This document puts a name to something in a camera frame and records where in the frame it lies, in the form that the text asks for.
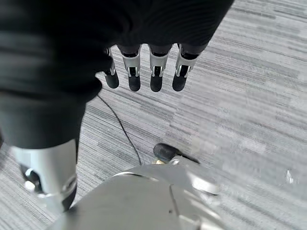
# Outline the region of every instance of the striped carpet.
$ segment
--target striped carpet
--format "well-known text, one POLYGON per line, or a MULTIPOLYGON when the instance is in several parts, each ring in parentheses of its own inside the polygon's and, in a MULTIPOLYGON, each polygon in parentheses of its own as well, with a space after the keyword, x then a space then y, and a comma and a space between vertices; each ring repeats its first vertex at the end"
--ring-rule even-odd
MULTIPOLYGON (((159 93, 150 90, 142 46, 141 89, 131 92, 119 51, 120 87, 100 95, 114 108, 143 162, 158 142, 200 159, 222 187, 219 212, 230 230, 307 229, 307 0, 237 0, 188 77, 171 84, 170 52, 159 93)), ((111 111, 87 106, 76 200, 107 177, 138 164, 111 111)), ((0 230, 41 230, 56 216, 22 186, 4 144, 0 154, 0 230)))

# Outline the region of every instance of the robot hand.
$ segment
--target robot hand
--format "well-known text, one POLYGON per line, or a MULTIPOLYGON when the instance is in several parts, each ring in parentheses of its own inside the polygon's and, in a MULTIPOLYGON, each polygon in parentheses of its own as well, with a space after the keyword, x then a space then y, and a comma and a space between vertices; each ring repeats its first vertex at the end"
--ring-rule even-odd
POLYGON ((76 194, 78 136, 103 71, 119 85, 110 47, 118 45, 132 91, 140 89, 140 47, 149 44, 151 89, 162 87, 179 44, 173 89, 188 73, 233 0, 5 1, 0 30, 0 128, 25 187, 57 212, 76 194))

